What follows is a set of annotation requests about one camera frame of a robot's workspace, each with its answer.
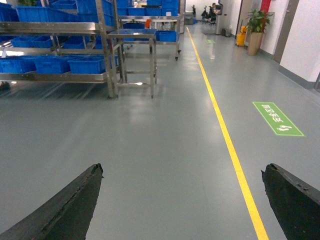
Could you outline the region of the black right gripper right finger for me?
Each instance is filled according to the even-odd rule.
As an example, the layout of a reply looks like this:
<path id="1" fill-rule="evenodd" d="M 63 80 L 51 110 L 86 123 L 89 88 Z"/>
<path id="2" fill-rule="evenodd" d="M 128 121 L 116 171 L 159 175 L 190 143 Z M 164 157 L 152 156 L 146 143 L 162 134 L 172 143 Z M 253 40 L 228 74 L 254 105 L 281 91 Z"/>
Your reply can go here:
<path id="1" fill-rule="evenodd" d="M 320 238 L 320 191 L 275 163 L 261 172 L 270 207 L 288 240 Z"/>

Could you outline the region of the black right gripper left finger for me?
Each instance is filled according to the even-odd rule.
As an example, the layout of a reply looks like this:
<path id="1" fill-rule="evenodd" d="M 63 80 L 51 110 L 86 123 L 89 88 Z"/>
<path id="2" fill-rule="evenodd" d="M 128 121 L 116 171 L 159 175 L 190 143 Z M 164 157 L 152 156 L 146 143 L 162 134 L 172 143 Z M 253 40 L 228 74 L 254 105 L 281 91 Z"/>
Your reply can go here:
<path id="1" fill-rule="evenodd" d="M 0 234 L 2 240 L 84 240 L 97 204 L 103 168 L 93 164 L 34 212 Z"/>

